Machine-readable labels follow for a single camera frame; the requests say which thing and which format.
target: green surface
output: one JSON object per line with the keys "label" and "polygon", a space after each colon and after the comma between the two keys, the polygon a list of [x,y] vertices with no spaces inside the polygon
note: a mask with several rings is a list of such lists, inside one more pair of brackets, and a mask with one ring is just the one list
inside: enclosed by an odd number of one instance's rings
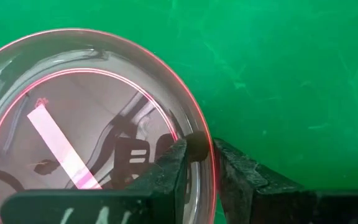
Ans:
{"label": "green surface", "polygon": [[358,0],[0,0],[0,47],[58,27],[148,48],[190,87],[213,136],[271,168],[358,187]]}

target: green background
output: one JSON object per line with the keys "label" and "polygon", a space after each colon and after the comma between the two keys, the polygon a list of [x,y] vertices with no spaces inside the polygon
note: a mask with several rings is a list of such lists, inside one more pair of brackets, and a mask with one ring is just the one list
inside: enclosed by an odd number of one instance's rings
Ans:
{"label": "green background", "polygon": [[189,86],[213,136],[272,169],[358,188],[358,0],[0,0],[0,47],[59,27],[148,48]]}

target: red glowing ring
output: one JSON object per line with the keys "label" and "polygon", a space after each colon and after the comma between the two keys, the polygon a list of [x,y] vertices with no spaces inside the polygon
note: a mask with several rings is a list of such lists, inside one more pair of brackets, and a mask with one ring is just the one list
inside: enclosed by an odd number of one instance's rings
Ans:
{"label": "red glowing ring", "polygon": [[196,107],[197,109],[197,112],[198,114],[200,115],[200,118],[202,120],[202,123],[203,123],[203,126],[204,126],[204,129],[206,131],[206,135],[207,135],[207,138],[208,138],[208,143],[209,143],[209,155],[210,155],[210,163],[211,163],[211,166],[212,166],[212,203],[211,203],[211,208],[212,208],[212,211],[211,212],[211,215],[209,217],[209,220],[208,220],[208,223],[213,223],[214,222],[214,211],[215,211],[215,204],[216,204],[216,166],[215,166],[215,159],[214,159],[214,147],[213,147],[213,142],[212,142],[212,139],[211,139],[211,134],[209,132],[209,129],[208,129],[208,125],[206,124],[206,120],[204,118],[204,115],[203,113],[201,112],[201,108],[200,106],[197,104],[197,101],[195,100],[194,96],[191,94],[190,90],[187,88],[187,86],[185,85],[185,83],[183,82],[183,80],[167,65],[165,64],[161,59],[159,59],[157,56],[155,56],[152,52],[148,51],[147,49],[141,47],[140,45],[130,41],[130,40],[127,40],[127,39],[124,39],[122,37],[119,37],[117,35],[114,35],[114,34],[110,34],[110,33],[107,33],[107,32],[103,32],[103,31],[98,31],[98,30],[91,30],[91,29],[78,29],[78,28],[69,28],[69,29],[54,29],[54,30],[46,30],[46,31],[42,31],[42,32],[38,32],[38,33],[35,33],[35,34],[31,34],[31,35],[27,35],[25,37],[22,37],[20,39],[17,39],[3,47],[0,48],[0,52],[9,48],[10,46],[22,41],[22,40],[26,40],[28,38],[31,38],[31,37],[35,37],[35,36],[38,36],[38,35],[42,35],[42,34],[49,34],[49,33],[52,33],[52,32],[61,32],[61,31],[83,31],[83,32],[92,32],[92,33],[95,33],[95,34],[102,34],[102,35],[106,35],[108,37],[112,37],[112,38],[115,38],[115,39],[119,39],[123,42],[126,42],[127,44],[129,45],[132,45],[133,47],[135,48],[138,48],[139,50],[143,51],[144,53],[146,53],[147,55],[149,55],[150,57],[152,57],[154,60],[156,60],[159,64],[163,65],[172,75],[173,77],[179,82],[179,84],[182,86],[182,88],[187,92],[188,96],[190,97],[190,99],[192,100],[194,106]]}
{"label": "red glowing ring", "polygon": [[2,122],[5,120],[5,117],[7,116],[7,114],[10,112],[10,110],[12,109],[12,107],[26,94],[28,93],[30,90],[32,90],[33,88],[35,88],[37,85],[46,82],[52,78],[56,78],[62,75],[69,75],[72,73],[86,73],[86,72],[91,72],[91,73],[96,73],[99,75],[105,75],[105,76],[109,76],[112,78],[116,78],[120,81],[123,81],[124,83],[130,85],[131,87],[135,88],[137,91],[139,91],[141,94],[143,94],[152,104],[153,106],[157,109],[157,111],[161,114],[162,118],[164,119],[165,123],[167,124],[170,133],[173,137],[173,139],[176,141],[178,140],[178,136],[175,133],[175,129],[172,125],[172,123],[169,121],[168,116],[164,113],[164,111],[162,110],[161,106],[153,99],[153,97],[148,94],[144,89],[142,89],[139,85],[135,84],[134,82],[128,80],[127,78],[124,78],[120,75],[117,75],[113,72],[107,72],[104,70],[99,70],[99,69],[94,69],[94,68],[72,68],[72,69],[66,69],[66,70],[61,70],[59,72],[55,72],[52,73],[50,75],[47,75],[35,82],[33,82],[31,85],[29,85],[26,89],[24,89],[18,96],[17,98],[12,102],[12,104],[7,108],[6,112],[4,113],[4,115],[2,116],[1,120],[0,120],[0,127],[2,125]]}

